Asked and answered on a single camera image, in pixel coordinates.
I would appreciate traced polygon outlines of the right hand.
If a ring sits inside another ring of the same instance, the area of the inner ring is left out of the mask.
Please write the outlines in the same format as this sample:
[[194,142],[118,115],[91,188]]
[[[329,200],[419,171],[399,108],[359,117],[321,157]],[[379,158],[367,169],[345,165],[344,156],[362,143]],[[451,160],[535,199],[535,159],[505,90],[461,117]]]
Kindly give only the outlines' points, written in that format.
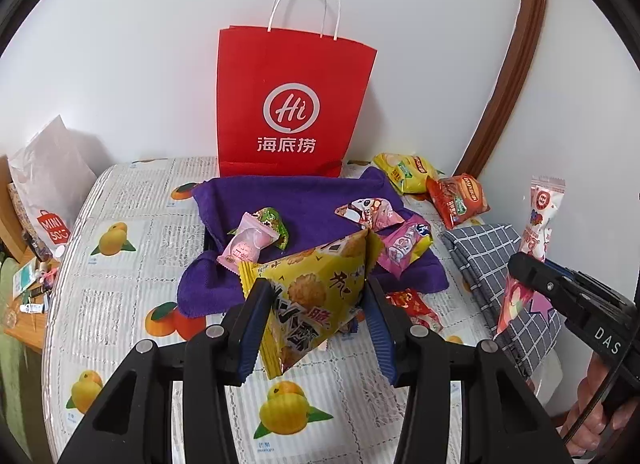
[[[587,408],[598,388],[608,375],[608,366],[595,352],[589,361],[586,376],[580,381],[577,387],[577,400],[570,408],[567,418],[560,430],[560,435],[564,437],[577,421],[578,416]],[[598,403],[585,419],[582,426],[575,432],[573,438],[566,444],[567,451],[571,456],[577,458],[583,456],[588,451],[596,450],[601,442],[601,434],[606,425],[612,424],[612,429],[624,428],[637,409],[639,399],[634,398],[620,407],[612,416],[608,418],[604,414],[603,406]]]

